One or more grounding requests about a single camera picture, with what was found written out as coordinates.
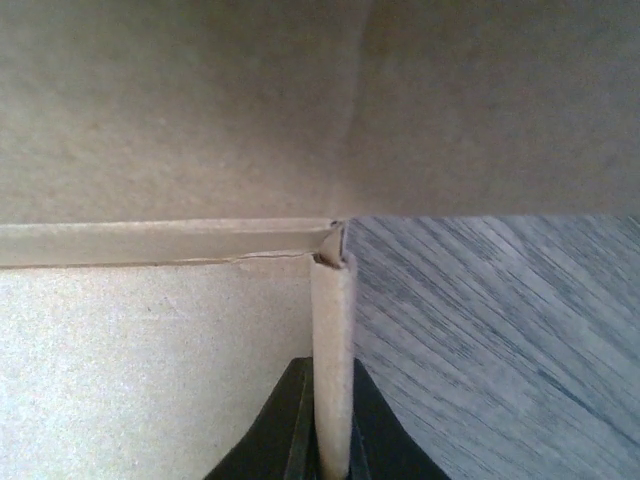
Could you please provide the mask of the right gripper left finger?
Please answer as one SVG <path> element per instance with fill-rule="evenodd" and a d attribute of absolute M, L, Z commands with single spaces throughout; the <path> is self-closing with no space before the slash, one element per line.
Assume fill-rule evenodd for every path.
<path fill-rule="evenodd" d="M 293 359 L 240 441 L 208 479 L 317 479 L 313 362 Z"/>

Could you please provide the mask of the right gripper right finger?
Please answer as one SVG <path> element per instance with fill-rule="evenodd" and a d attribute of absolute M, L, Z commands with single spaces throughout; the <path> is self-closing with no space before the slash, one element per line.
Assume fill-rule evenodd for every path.
<path fill-rule="evenodd" d="M 350 479 L 449 479 L 403 428 L 358 359 L 353 394 Z"/>

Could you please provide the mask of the cardboard box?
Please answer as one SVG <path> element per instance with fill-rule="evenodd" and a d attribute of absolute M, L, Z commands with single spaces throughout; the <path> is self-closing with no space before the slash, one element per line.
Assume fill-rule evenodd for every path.
<path fill-rule="evenodd" d="M 638 209 L 635 1 L 5 1 L 1 475 L 204 478 L 310 357 L 349 478 L 349 219 Z"/>

